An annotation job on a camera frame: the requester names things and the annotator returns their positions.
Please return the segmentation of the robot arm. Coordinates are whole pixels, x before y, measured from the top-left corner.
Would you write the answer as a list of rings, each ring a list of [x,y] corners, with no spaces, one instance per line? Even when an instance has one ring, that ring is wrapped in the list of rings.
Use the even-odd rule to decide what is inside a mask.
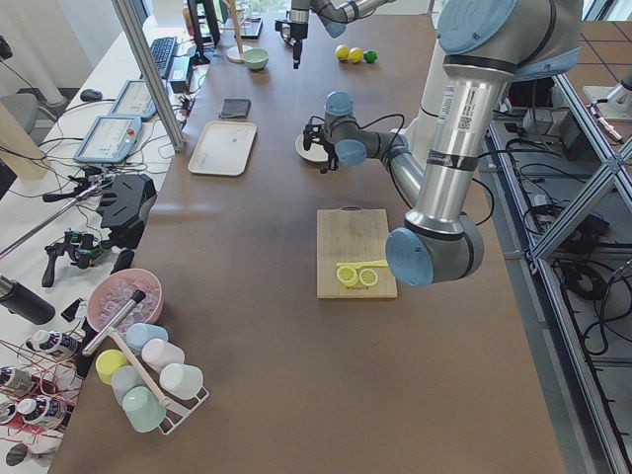
[[[575,66],[582,10],[579,1],[448,2],[436,30],[446,83],[423,162],[401,134],[363,129],[345,92],[329,94],[323,121],[305,126],[304,146],[321,145],[331,169],[378,159],[412,202],[385,246],[398,281],[426,286],[467,277],[480,267],[483,238],[463,204],[485,132],[511,83]]]
[[[314,12],[332,38],[339,37],[346,24],[371,15],[377,8],[392,3],[392,0],[345,1],[336,7],[329,0],[292,0],[286,18],[276,20],[275,28],[282,32],[289,27],[289,41],[292,46],[292,66],[298,69],[301,62],[302,44],[308,38],[309,16]]]

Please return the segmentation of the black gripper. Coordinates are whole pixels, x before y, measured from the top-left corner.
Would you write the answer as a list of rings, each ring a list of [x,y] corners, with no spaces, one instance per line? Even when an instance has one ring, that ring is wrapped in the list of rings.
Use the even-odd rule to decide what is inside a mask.
[[[292,67],[298,69],[301,62],[302,42],[307,39],[308,21],[275,20],[275,31],[287,46],[292,46]]]
[[[302,145],[305,151],[309,151],[313,144],[321,146],[327,154],[327,164],[320,169],[321,174],[336,172],[339,169],[339,160],[335,153],[330,153],[331,144],[327,141],[324,132],[325,120],[312,116],[302,131]]]

